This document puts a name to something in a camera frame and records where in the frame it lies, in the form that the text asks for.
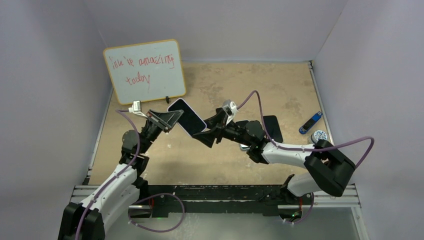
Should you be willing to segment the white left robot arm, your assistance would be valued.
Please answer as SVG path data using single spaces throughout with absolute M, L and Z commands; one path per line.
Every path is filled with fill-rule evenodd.
M 152 198 L 148 182 L 140 176 L 149 162 L 144 154 L 161 133 L 172 130 L 183 113 L 183 110 L 149 110 L 142 114 L 146 121 L 141 131 L 130 123 L 133 129 L 122 136 L 118 165 L 93 193 L 65 207 L 58 239 L 103 240 L 111 225 L 131 204 L 142 205 Z

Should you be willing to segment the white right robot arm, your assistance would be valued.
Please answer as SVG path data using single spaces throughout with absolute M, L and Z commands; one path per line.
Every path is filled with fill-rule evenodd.
M 280 196 L 288 204 L 301 196 L 317 191 L 340 197 L 348 186 L 356 166 L 346 155 L 327 140 L 316 144 L 293 145 L 272 143 L 258 120 L 245 124 L 226 122 L 227 113 L 216 109 L 216 114 L 206 119 L 208 130 L 195 133 L 193 138 L 211 148 L 222 139 L 248 146 L 249 158 L 260 164 L 284 164 L 304 168 L 306 173 L 289 177 Z

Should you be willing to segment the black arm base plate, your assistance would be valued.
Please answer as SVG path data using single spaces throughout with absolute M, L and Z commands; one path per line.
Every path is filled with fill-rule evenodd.
M 170 213 L 261 214 L 296 221 L 312 195 L 294 196 L 281 185 L 149 185 L 129 207 L 132 218 L 167 218 Z

